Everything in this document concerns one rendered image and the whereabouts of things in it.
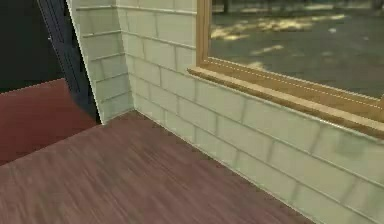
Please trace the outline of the wooden framed window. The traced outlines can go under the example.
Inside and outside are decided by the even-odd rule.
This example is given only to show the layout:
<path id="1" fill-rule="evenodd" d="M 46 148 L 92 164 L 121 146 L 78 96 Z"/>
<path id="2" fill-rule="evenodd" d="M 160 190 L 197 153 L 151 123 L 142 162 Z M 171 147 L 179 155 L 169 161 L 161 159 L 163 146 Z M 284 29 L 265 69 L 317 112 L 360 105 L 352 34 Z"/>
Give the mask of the wooden framed window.
<path id="1" fill-rule="evenodd" d="M 196 65 L 188 72 L 304 114 L 384 140 L 384 95 L 366 95 L 211 57 L 212 0 L 196 0 Z"/>

